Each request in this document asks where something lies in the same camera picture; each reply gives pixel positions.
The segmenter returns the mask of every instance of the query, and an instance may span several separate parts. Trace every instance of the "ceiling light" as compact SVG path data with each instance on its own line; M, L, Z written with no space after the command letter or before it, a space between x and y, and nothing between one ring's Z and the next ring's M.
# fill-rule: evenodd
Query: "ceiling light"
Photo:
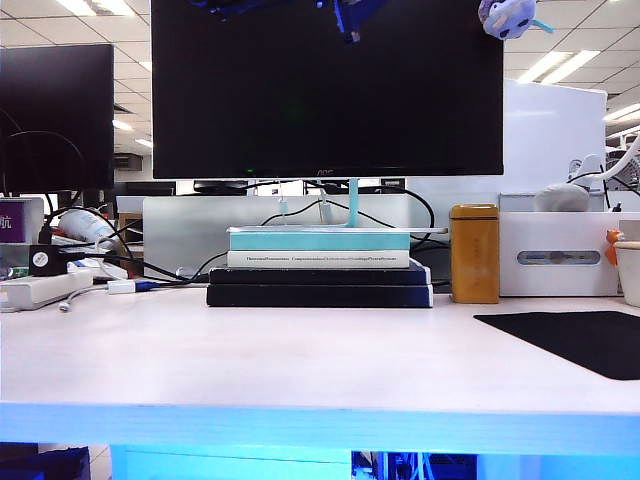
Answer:
M598 55L600 55L599 50L582 50L576 56L571 57L565 63L560 65L556 71L551 73L551 75L545 77L541 83L543 85L558 83Z
M131 125L129 125L128 123L121 122L120 120L113 120L111 123L113 123L114 127L120 130L126 130L127 132L130 132L131 130L133 130L133 127Z
M524 72L522 76L518 79L520 83L528 83L533 82L540 75L548 72L550 69L558 65L560 62L564 61L569 55L570 52L549 52L544 57L536 62L536 64L531 67L529 70Z
M613 113L610 113L609 115L604 117L604 121L611 122L612 120L618 120L618 119L622 121L621 117L624 117L625 115L629 115L630 113L633 113L636 110L640 110L640 103L635 103L633 105L629 105L628 107L621 108L620 110L617 110Z
M635 133L635 132L640 132L640 125L638 125L637 127L628 128L618 133L614 133L613 135L609 135L607 137L607 140L610 140L612 138L624 137L625 135L629 135L630 133Z
M124 0L93 0L93 3L104 10L109 10L114 15L133 16L136 14Z
M85 0L58 0L58 3L78 17L95 17L96 15Z
M144 145L145 147L153 148L153 142L145 140L144 138L136 138L136 142L140 145Z

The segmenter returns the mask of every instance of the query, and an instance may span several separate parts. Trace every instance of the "book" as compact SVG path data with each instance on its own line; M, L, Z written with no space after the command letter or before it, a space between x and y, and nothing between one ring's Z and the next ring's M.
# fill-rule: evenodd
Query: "book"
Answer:
M231 268L409 268L409 250L247 251L227 252Z
M408 268L260 269L215 267L209 282L263 285L427 285L431 270L411 259Z
M230 250L409 250L408 231L333 228L315 230L229 230Z
M211 284L210 307L429 308L431 285Z

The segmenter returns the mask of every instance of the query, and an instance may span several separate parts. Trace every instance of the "ceiling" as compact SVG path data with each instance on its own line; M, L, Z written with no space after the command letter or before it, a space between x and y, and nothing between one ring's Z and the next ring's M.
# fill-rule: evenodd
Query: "ceiling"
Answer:
M137 138L151 139L149 0L126 0L135 16L75 17L55 0L0 0L0 46L113 43L115 101L131 113L116 114L134 128L116 130L116 151L149 154ZM518 78L551 50L601 50L560 85L609 93L608 108L640 103L640 0L544 0L537 17L555 27L532 28L505 44L505 75ZM640 124L608 126L615 133Z

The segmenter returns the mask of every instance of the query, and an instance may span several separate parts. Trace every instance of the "mouse pad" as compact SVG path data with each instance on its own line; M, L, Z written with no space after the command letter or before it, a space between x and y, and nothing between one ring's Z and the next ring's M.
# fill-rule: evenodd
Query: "mouse pad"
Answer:
M640 380L640 317L531 312L474 318L607 378Z

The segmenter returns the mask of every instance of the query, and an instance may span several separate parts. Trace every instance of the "white desk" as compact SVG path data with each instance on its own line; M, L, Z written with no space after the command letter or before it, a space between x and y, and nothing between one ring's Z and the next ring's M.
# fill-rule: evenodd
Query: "white desk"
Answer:
M640 455L640 381L475 319L614 309L504 299L430 310L212 309L205 291L2 316L4 441Z

